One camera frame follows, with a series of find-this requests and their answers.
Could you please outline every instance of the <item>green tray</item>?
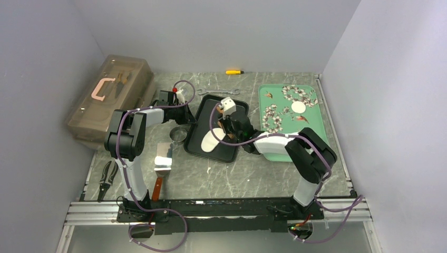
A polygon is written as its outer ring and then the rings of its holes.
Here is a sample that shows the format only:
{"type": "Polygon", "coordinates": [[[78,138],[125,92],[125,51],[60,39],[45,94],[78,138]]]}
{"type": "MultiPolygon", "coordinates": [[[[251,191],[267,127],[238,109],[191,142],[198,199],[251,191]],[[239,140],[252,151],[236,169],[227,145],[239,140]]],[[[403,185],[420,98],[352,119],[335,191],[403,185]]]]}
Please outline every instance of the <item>green tray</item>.
{"type": "MultiPolygon", "coordinates": [[[[259,87],[259,111],[261,129],[266,132],[293,133],[309,127],[327,143],[317,94],[308,85],[261,85],[259,87]],[[291,109],[291,105],[295,101],[301,101],[306,105],[304,113],[295,113],[291,109]]],[[[264,154],[264,156],[273,162],[292,162],[290,157],[284,154],[264,154]]]]}

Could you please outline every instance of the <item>wrench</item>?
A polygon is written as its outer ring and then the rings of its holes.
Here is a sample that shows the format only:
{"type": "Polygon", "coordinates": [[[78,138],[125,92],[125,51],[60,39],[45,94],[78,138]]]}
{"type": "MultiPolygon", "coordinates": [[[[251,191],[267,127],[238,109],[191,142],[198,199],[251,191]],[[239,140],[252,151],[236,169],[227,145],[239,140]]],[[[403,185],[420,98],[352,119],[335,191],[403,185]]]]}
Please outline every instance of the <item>wrench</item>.
{"type": "Polygon", "coordinates": [[[205,95],[207,93],[228,93],[233,95],[239,95],[240,90],[239,89],[232,89],[232,90],[208,90],[208,89],[197,89],[197,94],[199,95],[205,95]]]}

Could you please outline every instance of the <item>pink handle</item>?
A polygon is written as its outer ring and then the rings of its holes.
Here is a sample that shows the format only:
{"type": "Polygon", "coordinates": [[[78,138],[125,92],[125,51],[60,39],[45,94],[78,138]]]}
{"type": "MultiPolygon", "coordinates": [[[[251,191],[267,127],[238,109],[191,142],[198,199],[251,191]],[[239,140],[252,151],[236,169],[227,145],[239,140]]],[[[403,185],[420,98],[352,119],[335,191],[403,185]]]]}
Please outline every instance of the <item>pink handle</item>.
{"type": "Polygon", "coordinates": [[[99,83],[97,84],[97,86],[95,87],[95,89],[92,92],[92,98],[93,99],[96,99],[96,100],[99,100],[99,101],[104,101],[105,96],[97,96],[97,94],[101,90],[102,85],[104,84],[104,82],[107,82],[107,81],[113,82],[113,81],[115,81],[115,78],[107,78],[107,77],[105,77],[105,78],[99,80],[99,83]]]}

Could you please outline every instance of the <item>gray marble table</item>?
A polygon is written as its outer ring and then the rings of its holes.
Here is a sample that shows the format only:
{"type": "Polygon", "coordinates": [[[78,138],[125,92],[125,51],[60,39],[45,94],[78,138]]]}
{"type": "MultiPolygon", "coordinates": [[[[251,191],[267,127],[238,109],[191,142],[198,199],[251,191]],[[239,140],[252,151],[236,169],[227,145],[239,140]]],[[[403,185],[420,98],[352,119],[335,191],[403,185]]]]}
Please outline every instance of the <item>gray marble table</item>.
{"type": "MultiPolygon", "coordinates": [[[[170,90],[178,80],[189,80],[196,86],[196,89],[200,87],[210,89],[239,88],[241,90],[240,95],[232,95],[232,98],[249,104],[248,115],[251,123],[258,129],[260,129],[258,89],[262,84],[310,85],[315,89],[318,100],[321,101],[319,106],[329,145],[338,153],[327,112],[323,106],[324,101],[313,73],[245,73],[242,75],[156,73],[154,82],[158,90],[154,99],[158,96],[159,90],[170,90]]],[[[201,99],[202,96],[197,96],[190,103],[194,115],[201,99]]],[[[152,192],[157,178],[153,170],[157,143],[170,142],[169,132],[175,126],[175,122],[171,121],[153,125],[146,129],[145,147],[141,154],[141,161],[144,181],[149,192],[152,192]]],[[[84,200],[97,199],[99,193],[98,182],[101,178],[103,166],[109,160],[111,160],[110,154],[105,150],[97,152],[84,200]]],[[[262,155],[246,153],[242,148],[239,148],[235,162],[222,163],[193,156],[186,153],[183,147],[177,147],[173,151],[172,171],[169,178],[163,182],[160,197],[170,199],[287,197],[293,194],[299,179],[299,173],[292,163],[271,162],[262,155]]],[[[123,194],[123,183],[121,175],[118,173],[104,200],[115,200],[123,194]]],[[[324,184],[320,195],[349,195],[346,175],[340,161],[337,161],[334,165],[332,176],[324,184]]]]}

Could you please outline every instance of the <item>white circle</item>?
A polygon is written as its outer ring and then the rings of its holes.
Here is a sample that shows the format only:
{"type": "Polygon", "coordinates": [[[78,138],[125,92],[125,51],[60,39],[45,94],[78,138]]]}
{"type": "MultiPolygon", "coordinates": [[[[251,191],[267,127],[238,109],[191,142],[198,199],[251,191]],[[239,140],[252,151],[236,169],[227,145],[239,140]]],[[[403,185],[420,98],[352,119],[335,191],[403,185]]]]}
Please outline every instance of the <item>white circle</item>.
{"type": "Polygon", "coordinates": [[[306,105],[301,101],[293,102],[292,111],[296,113],[303,113],[306,111],[306,105]]]}

